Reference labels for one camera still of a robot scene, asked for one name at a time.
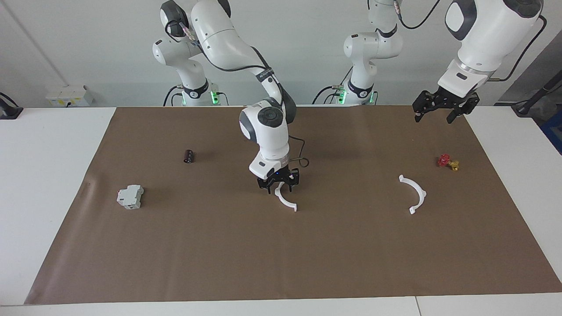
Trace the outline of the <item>white half ring clamp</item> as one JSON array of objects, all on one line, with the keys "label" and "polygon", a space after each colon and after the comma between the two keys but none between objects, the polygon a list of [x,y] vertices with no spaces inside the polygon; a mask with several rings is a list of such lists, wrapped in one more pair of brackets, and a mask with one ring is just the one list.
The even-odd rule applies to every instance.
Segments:
[{"label": "white half ring clamp", "polygon": [[411,215],[413,215],[416,213],[417,209],[424,204],[427,192],[417,182],[413,181],[412,179],[406,178],[403,174],[399,175],[399,182],[411,186],[419,196],[418,203],[409,207],[409,212]]},{"label": "white half ring clamp", "polygon": [[287,208],[291,208],[291,210],[293,210],[293,212],[297,212],[298,211],[298,206],[296,203],[292,203],[289,202],[288,200],[286,200],[283,197],[283,194],[281,192],[281,189],[283,187],[285,183],[284,182],[279,182],[279,184],[277,185],[277,188],[275,188],[274,190],[274,194],[275,196],[277,196],[277,198],[279,199],[279,201],[281,202],[281,204],[283,204],[285,207]]}]

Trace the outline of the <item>brown paper mat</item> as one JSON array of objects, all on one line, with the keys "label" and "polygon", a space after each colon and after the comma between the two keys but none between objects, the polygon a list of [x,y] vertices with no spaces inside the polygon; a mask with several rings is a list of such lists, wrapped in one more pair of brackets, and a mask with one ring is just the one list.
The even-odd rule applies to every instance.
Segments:
[{"label": "brown paper mat", "polygon": [[[25,303],[562,292],[464,117],[300,108],[289,130],[310,165],[283,188],[293,212],[249,171],[240,112],[117,109]],[[427,192],[413,215],[401,174]],[[116,201],[128,185],[139,209]]]}]

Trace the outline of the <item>dark grey partition panel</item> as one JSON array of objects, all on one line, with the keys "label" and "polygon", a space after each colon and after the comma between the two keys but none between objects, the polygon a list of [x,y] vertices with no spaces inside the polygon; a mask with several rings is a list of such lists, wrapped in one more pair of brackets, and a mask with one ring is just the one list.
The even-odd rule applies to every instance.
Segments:
[{"label": "dark grey partition panel", "polygon": [[562,70],[562,30],[494,106],[505,106],[530,98],[560,70]]}]

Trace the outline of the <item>black stand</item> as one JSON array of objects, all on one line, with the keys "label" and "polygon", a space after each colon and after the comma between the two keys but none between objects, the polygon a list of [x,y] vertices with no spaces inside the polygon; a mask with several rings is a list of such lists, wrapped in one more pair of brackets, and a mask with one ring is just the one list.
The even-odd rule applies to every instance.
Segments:
[{"label": "black stand", "polygon": [[548,93],[555,90],[556,84],[562,81],[562,69],[560,69],[542,88],[525,101],[518,102],[512,107],[515,114],[524,117],[528,114],[532,106],[534,106],[540,99],[548,95]]}]

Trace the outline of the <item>blue box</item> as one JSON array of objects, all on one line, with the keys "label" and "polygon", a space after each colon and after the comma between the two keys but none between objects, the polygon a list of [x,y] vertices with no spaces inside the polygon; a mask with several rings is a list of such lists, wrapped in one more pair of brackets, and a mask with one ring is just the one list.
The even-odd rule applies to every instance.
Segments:
[{"label": "blue box", "polygon": [[548,138],[550,143],[562,155],[562,110],[554,114],[549,120],[540,126],[540,130]]}]

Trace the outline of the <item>white circuit breaker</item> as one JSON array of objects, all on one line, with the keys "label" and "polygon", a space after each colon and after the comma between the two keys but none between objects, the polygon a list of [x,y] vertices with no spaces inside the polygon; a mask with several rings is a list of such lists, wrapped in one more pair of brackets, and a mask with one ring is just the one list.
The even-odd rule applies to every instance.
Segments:
[{"label": "white circuit breaker", "polygon": [[144,188],[141,185],[128,185],[127,188],[118,191],[116,201],[128,210],[139,209],[143,194]]}]

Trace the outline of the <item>white power strip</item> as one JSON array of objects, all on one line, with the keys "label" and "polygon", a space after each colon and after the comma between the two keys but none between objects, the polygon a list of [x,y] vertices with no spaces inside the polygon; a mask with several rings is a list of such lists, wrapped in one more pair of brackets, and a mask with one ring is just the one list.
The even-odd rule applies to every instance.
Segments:
[{"label": "white power strip", "polygon": [[85,85],[74,85],[51,89],[45,96],[46,101],[53,107],[90,107],[94,98]]}]

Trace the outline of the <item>black clamp mount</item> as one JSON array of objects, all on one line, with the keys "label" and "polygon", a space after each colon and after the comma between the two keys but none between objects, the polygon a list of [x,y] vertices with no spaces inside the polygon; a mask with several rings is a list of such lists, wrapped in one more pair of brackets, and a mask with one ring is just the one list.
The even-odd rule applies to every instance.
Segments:
[{"label": "black clamp mount", "polygon": [[10,96],[0,92],[0,120],[14,120],[20,116],[24,108],[18,106]]}]

